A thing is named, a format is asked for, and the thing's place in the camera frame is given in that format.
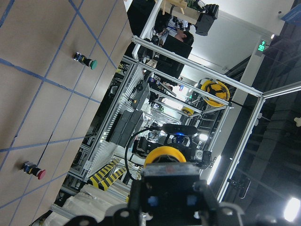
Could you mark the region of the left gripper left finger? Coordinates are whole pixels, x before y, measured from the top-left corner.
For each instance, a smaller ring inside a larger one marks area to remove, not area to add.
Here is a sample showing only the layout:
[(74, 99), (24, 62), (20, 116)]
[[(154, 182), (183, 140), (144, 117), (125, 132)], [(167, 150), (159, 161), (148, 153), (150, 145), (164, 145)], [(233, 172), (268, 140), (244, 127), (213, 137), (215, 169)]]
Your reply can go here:
[(128, 208), (137, 212), (144, 210), (147, 200), (146, 186), (142, 180), (133, 181), (130, 196), (128, 201)]

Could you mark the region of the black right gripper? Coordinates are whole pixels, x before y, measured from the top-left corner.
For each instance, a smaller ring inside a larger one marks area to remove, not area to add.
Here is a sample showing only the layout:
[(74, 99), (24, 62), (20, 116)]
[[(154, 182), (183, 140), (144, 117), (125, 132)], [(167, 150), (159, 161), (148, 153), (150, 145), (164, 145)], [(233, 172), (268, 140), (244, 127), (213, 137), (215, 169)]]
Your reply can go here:
[(145, 159), (153, 149), (160, 146), (171, 146), (178, 149), (186, 161), (195, 163), (202, 170), (212, 168), (217, 160), (216, 157), (212, 158), (212, 152), (197, 149), (194, 139), (184, 135), (160, 136), (157, 141), (141, 137), (134, 141), (132, 153)]

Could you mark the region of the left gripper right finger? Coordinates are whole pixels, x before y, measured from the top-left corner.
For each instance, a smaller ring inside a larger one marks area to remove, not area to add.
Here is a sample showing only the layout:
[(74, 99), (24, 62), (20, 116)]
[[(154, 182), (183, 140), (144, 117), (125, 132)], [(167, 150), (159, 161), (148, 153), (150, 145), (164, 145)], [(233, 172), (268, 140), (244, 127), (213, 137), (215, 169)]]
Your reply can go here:
[(196, 181), (193, 184), (193, 190), (197, 194), (197, 206), (201, 210), (217, 210), (219, 208), (217, 199), (206, 180)]

